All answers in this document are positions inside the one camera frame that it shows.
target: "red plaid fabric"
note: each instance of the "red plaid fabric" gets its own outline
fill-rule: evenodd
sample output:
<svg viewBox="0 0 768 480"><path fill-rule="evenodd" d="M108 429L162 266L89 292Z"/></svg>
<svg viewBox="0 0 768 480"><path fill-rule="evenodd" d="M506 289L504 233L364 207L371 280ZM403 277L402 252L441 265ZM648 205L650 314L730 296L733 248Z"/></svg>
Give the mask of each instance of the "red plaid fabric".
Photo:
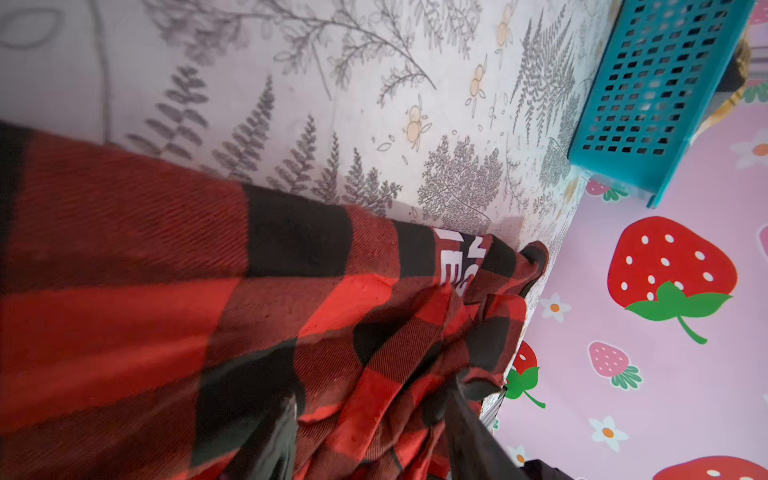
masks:
<svg viewBox="0 0 768 480"><path fill-rule="evenodd" d="M502 384L547 263L7 125L0 155L0 478L216 478L285 391L295 478L444 478L441 386Z"/></svg>

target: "pink strawberry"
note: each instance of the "pink strawberry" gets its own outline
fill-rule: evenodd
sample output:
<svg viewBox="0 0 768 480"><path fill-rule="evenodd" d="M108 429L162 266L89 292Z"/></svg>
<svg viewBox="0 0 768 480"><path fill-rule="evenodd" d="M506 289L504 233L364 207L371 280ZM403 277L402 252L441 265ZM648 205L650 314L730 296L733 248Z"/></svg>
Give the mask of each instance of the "pink strawberry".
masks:
<svg viewBox="0 0 768 480"><path fill-rule="evenodd" d="M629 364L629 356L626 353L602 342L592 342L587 351L594 371L600 376L610 378L613 386L624 390L639 388L638 383L643 381L640 370Z"/></svg>
<svg viewBox="0 0 768 480"><path fill-rule="evenodd" d="M594 178L591 178L587 184L587 193L593 197L599 197L610 189L608 185L603 185Z"/></svg>
<svg viewBox="0 0 768 480"><path fill-rule="evenodd" d="M639 220L621 233L611 267L608 292L625 309L653 322L677 318L696 343L683 317L715 313L736 286L736 267L712 243L664 217Z"/></svg>

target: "teal plastic basket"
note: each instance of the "teal plastic basket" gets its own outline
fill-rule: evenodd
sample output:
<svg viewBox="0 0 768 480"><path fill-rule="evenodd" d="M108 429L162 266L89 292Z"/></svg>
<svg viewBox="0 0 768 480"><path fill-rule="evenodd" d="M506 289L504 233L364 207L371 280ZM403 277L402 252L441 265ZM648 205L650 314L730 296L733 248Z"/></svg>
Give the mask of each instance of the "teal plastic basket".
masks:
<svg viewBox="0 0 768 480"><path fill-rule="evenodd" d="M624 0L571 142L571 162L658 206L753 6Z"/></svg>

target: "gray fern pattern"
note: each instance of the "gray fern pattern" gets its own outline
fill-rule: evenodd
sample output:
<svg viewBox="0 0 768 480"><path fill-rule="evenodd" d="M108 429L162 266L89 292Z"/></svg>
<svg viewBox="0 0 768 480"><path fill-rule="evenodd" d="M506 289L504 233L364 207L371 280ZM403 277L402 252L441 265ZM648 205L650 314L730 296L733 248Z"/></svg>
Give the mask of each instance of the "gray fern pattern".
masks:
<svg viewBox="0 0 768 480"><path fill-rule="evenodd" d="M536 130L537 146L549 132L576 83L573 35L569 32L571 20L564 20L565 5L552 25L542 28L543 19L544 10L535 31L533 20L528 21L520 71L511 94L513 99L518 94L512 131L516 131L521 120L521 124L525 124L527 143L531 143L531 129Z"/></svg>
<svg viewBox="0 0 768 480"><path fill-rule="evenodd" d="M448 135L429 152L419 187L419 206L425 219L442 221L442 226L467 233L484 233L491 224L485 209L496 198L503 166L498 149L483 161L466 137L450 151Z"/></svg>
<svg viewBox="0 0 768 480"><path fill-rule="evenodd" d="M299 140L296 141L296 148L292 148L290 151L293 158L286 158L283 160L283 165L275 167L275 173L279 179L275 177L266 178L266 182L270 187L294 195L301 194L309 188L307 185L307 182L311 180L309 172L315 167L316 131L315 119L312 115L307 115L304 132L302 132Z"/></svg>
<svg viewBox="0 0 768 480"><path fill-rule="evenodd" d="M258 170L256 162L261 161L260 151L264 149L264 142L267 140L266 133L270 129L274 105L275 95L272 92L270 75L266 78L266 84L256 107L250 112L245 122L233 130L233 141L222 142L223 151L216 149L211 152L214 159L228 169L229 178L253 183L247 172Z"/></svg>
<svg viewBox="0 0 768 480"><path fill-rule="evenodd" d="M374 215L383 217L386 209L392 208L392 202L402 190L402 185L379 179L379 171L375 168L368 170L366 175L362 169L362 158L355 148L353 162L349 172L344 177L346 194L341 198L348 204L358 205Z"/></svg>
<svg viewBox="0 0 768 480"><path fill-rule="evenodd" d="M339 136L333 132L331 143L331 153L326 160L326 166L320 172L320 178L315 180L315 187L312 187L312 193L324 204L339 203L339 195L336 194L336 185L338 184L339 165L341 164L341 154L339 152Z"/></svg>
<svg viewBox="0 0 768 480"><path fill-rule="evenodd" d="M176 88L165 91L165 97L174 102L175 105L163 102L155 104L156 109L162 113L164 119L148 118L144 121L162 139L164 142L162 146L138 134L128 134L126 138L146 155L160 157L167 152L175 157L191 161L192 154L180 142L184 140L195 147L203 144L200 135L186 122L192 122L196 127L206 128L208 126L207 120L193 108L196 104L208 102L208 97L198 92L206 85L198 78L196 68L178 67L177 72L178 74L173 74L170 77Z"/></svg>

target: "floral pattern sheet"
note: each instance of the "floral pattern sheet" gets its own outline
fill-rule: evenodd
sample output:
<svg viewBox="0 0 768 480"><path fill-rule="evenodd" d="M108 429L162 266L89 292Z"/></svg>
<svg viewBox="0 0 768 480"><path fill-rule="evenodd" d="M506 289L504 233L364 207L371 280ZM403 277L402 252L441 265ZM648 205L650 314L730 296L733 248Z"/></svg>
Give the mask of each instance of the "floral pattern sheet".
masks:
<svg viewBox="0 0 768 480"><path fill-rule="evenodd" d="M8 0L0 118L554 260L619 6Z"/></svg>

